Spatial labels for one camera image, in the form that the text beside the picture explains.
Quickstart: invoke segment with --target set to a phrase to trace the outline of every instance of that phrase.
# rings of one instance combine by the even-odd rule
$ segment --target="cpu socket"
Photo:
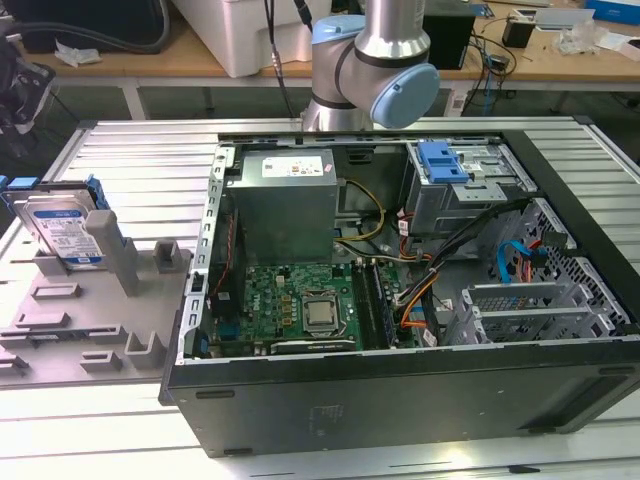
[[[338,298],[335,295],[302,297],[302,326],[312,337],[328,337],[338,330]]]

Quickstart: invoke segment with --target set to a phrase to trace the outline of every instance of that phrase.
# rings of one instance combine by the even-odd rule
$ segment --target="wooden tabletop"
[[[494,19],[506,18],[513,5],[491,4]],[[477,19],[475,30],[483,31],[490,20]],[[640,36],[640,27],[598,22],[612,32]],[[488,25],[483,35],[500,42],[505,22]],[[518,59],[516,71],[510,80],[528,81],[572,81],[572,82],[640,82],[640,62],[633,62],[618,52],[601,50],[592,55],[561,55],[551,45],[557,33],[534,30],[529,45],[525,49],[511,49]],[[44,63],[54,67],[58,75],[71,76],[119,76],[119,77],[226,77],[218,61],[200,41],[194,31],[184,22],[177,21],[173,27],[172,40],[159,55],[134,55],[128,53],[107,53],[103,61],[94,65],[73,68],[63,64],[52,54],[26,54],[29,61]],[[500,48],[489,46],[489,51],[500,52]],[[470,49],[461,70],[443,70],[440,76],[445,80],[475,80],[480,75],[482,63],[475,49]],[[285,76],[311,77],[310,62],[290,62],[283,66]],[[260,71],[259,75],[274,76],[273,68]]]

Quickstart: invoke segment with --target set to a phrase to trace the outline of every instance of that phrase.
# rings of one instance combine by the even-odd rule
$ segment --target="workbench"
[[[514,5],[490,5],[495,18],[477,19],[475,31],[478,34],[488,22],[507,17],[514,8]],[[597,23],[612,32],[640,36],[640,27]],[[504,21],[495,22],[487,26],[483,35],[500,42],[504,27]],[[618,52],[609,50],[602,50],[597,55],[563,56],[551,46],[557,35],[534,30],[526,49],[512,49],[518,59],[518,66],[503,88],[558,92],[640,91],[640,62],[634,62]],[[495,46],[489,46],[488,50],[505,54]],[[149,118],[140,95],[140,88],[143,87],[203,87],[207,106],[211,107],[213,100],[208,90],[210,87],[278,86],[271,67],[262,69],[254,76],[229,78],[194,31],[181,21],[174,22],[172,40],[159,55],[108,53],[103,55],[101,63],[77,69],[63,64],[53,54],[27,55],[27,59],[54,67],[58,72],[58,85],[120,88],[134,120]],[[288,87],[311,86],[310,62],[286,63],[283,70]],[[461,70],[440,72],[441,88],[450,91],[445,116],[461,115],[463,99],[474,88],[481,71],[480,56],[477,51],[470,49]]]
[[[99,122],[74,133],[45,179],[93,173],[122,233],[139,250],[172,237],[193,251],[218,135],[248,128],[295,133],[300,123]],[[570,117],[492,117],[423,119],[410,128],[524,131],[640,269],[640,171],[597,127]],[[8,325],[36,274],[36,249],[17,221],[0,240],[0,327]],[[175,478],[176,472],[215,479],[503,478],[522,466],[540,469],[536,479],[640,476],[637,392],[570,435],[211,460],[178,409],[159,405],[159,388],[154,382],[0,391],[2,478],[55,478],[61,472],[67,479]]]

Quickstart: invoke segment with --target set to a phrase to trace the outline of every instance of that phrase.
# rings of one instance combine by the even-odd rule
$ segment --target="motherboard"
[[[392,264],[248,267],[242,315],[216,343],[225,357],[394,347],[399,291]]]

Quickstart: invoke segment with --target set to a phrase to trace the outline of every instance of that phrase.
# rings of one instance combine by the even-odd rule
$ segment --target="power supply label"
[[[263,178],[323,175],[322,157],[268,157],[262,161]]]
[[[62,260],[74,264],[102,261],[103,254],[85,230],[85,218],[80,210],[38,210],[33,216],[40,234]]]

